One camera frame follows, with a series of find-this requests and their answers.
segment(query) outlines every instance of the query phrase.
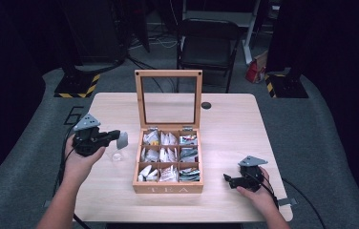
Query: wooden tea box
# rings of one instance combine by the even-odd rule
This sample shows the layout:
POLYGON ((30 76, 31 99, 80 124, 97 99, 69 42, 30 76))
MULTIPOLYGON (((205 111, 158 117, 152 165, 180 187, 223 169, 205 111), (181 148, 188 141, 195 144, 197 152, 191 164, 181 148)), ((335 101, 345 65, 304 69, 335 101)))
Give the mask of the wooden tea box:
POLYGON ((133 176, 135 192, 201 193, 202 71, 138 70, 135 77, 141 125, 133 176))

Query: black chair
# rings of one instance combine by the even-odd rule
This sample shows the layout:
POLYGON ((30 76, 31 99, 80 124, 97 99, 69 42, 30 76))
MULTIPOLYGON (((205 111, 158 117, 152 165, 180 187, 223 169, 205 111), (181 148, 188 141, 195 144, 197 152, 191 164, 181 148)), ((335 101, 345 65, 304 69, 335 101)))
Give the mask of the black chair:
POLYGON ((233 22, 184 19, 177 31, 177 69, 223 71, 222 84, 207 84, 204 73, 203 85, 225 87, 228 93, 241 35, 233 22))

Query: gray floor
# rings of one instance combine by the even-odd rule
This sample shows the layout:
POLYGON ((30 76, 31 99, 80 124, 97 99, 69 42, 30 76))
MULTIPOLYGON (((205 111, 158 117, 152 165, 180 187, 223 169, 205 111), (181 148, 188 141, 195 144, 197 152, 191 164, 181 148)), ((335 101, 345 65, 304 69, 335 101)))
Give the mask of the gray floor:
MULTIPOLYGON (((253 55, 266 50, 269 40, 267 34, 260 35, 253 55)), ((176 68, 175 47, 165 48, 159 41, 151 45, 150 53, 139 47, 130 49, 130 55, 158 69, 176 68)), ((359 228, 359 191, 333 119, 316 87, 302 77, 309 99, 271 98, 263 82, 252 84, 245 80, 247 67, 243 58, 243 51, 239 49, 230 92, 256 96, 282 177, 311 200, 327 228, 359 228)), ((125 61, 122 66, 103 73, 95 94, 135 92, 135 69, 138 69, 136 65, 125 61)), ((72 106, 83 106, 80 110, 83 114, 91 106, 94 95, 89 98, 53 97, 62 76, 61 70, 43 75, 47 89, 42 103, 0 167, 0 228, 33 228, 39 221, 45 211, 42 204, 52 196, 61 144, 68 129, 63 125, 65 118, 72 106)), ((294 218, 290 225, 293 228, 321 228, 302 196, 288 184, 285 188, 289 197, 299 201, 292 207, 294 218)), ((105 224, 89 225, 104 228, 105 224)), ((263 223, 243 226, 265 228, 263 223)))

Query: black cable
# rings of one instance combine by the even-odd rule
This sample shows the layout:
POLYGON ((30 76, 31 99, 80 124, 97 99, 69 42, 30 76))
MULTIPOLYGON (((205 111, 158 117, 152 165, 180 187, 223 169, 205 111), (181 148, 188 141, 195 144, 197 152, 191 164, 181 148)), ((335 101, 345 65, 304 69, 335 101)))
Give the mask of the black cable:
MULTIPOLYGON (((132 56, 130 56, 130 55, 128 55, 127 58, 128 58, 130 61, 132 61, 135 65, 137 65, 139 68, 141 68, 141 69, 156 70, 155 67, 150 66, 150 65, 148 65, 148 64, 146 64, 146 63, 144 63, 144 62, 141 62, 141 61, 139 61, 138 59, 136 59, 136 58, 134 58, 134 57, 132 57, 132 56)), ((161 86, 159 85, 159 83, 156 81, 156 79, 155 79, 154 77, 153 77, 153 80, 154 80, 155 83, 158 85, 159 90, 160 90, 162 93, 164 93, 164 91, 162 90, 161 86)), ((170 83, 172 93, 174 93, 176 90, 175 90, 175 86, 174 86, 175 83, 174 83, 173 79, 172 79, 172 78, 167 78, 167 80, 168 80, 168 82, 170 83)))
POLYGON ((271 189, 269 189, 268 187, 266 187, 266 185, 264 185, 263 182, 261 182, 260 180, 258 180, 258 179, 255 178, 255 177, 251 176, 249 173, 245 173, 245 174, 248 175, 248 176, 250 176, 251 178, 253 178, 255 181, 259 182, 260 185, 263 186, 263 187, 266 189, 266 191, 268 191, 268 193, 272 196, 272 200, 274 201, 275 206, 279 209, 280 206, 279 206, 279 204, 278 204, 278 199, 277 199, 277 197, 275 196, 274 189, 272 188, 272 185, 271 185, 271 183, 269 182, 269 180, 268 180, 267 178, 265 178, 264 175, 263 175, 263 178, 268 182, 268 185, 269 185, 269 187, 270 187, 271 189))
POLYGON ((97 70, 90 70, 90 71, 82 71, 84 73, 92 73, 92 74, 100 74, 100 73, 105 73, 108 72, 110 70, 115 69, 116 67, 118 67, 119 65, 121 65, 123 63, 123 60, 116 60, 114 63, 112 63, 111 66, 109 67, 105 67, 102 69, 97 69, 97 70))
MULTIPOLYGON (((148 37, 148 41, 154 41, 154 40, 158 41, 159 39, 165 39, 165 38, 170 38, 170 37, 174 39, 174 36, 170 36, 170 34, 168 34, 168 33, 161 33, 161 34, 156 34, 156 35, 150 35, 148 37)), ((141 45, 142 44, 140 43, 140 41, 134 37, 129 46, 129 50, 132 48, 137 48, 141 45)))
POLYGON ((57 178, 55 180, 54 183, 54 187, 53 187, 53 194, 52 197, 54 197, 55 195, 55 191, 57 189, 57 184, 60 185, 61 181, 59 182, 60 179, 63 178, 63 174, 64 174, 64 165, 65 165, 65 151, 66 151, 66 142, 67 139, 69 138, 70 132, 72 131, 72 128, 76 125, 76 123, 72 126, 69 127, 69 129, 67 130, 66 134, 64 135, 64 140, 63 140, 63 145, 61 147, 61 158, 60 158, 60 165, 58 167, 58 174, 57 174, 57 178))
POLYGON ((316 208, 314 207, 314 205, 310 202, 310 200, 308 200, 308 198, 306 197, 306 195, 304 193, 302 193, 294 184, 292 184, 290 181, 288 181, 285 178, 282 178, 282 180, 289 184, 290 186, 292 186, 300 195, 302 195, 302 197, 308 202, 308 204, 310 205, 310 207, 313 209, 314 213, 316 214, 317 218, 320 220, 320 223, 322 224, 323 228, 326 229, 325 223, 323 222, 322 218, 320 217, 320 214, 317 212, 316 208))
POLYGON ((66 158, 64 159, 64 166, 66 166, 66 161, 67 161, 67 159, 69 158, 70 154, 71 154, 74 150, 75 150, 75 147, 72 148, 72 149, 69 151, 69 153, 66 155, 66 158))
POLYGON ((73 215, 73 218, 75 219, 76 222, 78 222, 78 224, 80 224, 80 226, 82 226, 82 228, 91 229, 91 227, 89 227, 87 224, 85 224, 85 222, 82 221, 75 213, 73 215))

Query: chair leg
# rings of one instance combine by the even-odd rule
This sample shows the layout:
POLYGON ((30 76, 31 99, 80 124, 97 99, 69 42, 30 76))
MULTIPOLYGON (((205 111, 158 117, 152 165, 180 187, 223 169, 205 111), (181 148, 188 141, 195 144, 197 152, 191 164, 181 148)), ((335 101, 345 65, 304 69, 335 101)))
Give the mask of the chair leg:
POLYGON ((252 42, 251 42, 251 50, 253 50, 254 49, 254 47, 255 47, 255 43, 256 43, 256 40, 257 40, 257 36, 258 36, 258 33, 260 32, 260 30, 261 30, 261 26, 259 27, 259 28, 257 28, 257 30, 254 32, 255 34, 254 34, 254 38, 253 38, 253 40, 252 40, 252 42))
POLYGON ((180 79, 177 77, 177 82, 176 82, 176 93, 180 92, 180 79))
POLYGON ((224 75, 223 75, 223 78, 225 78, 227 76, 227 70, 224 71, 224 75))
POLYGON ((233 73, 233 69, 230 70, 229 75, 227 76, 227 85, 226 85, 226 93, 229 93, 229 89, 230 89, 230 82, 231 82, 231 75, 233 73))

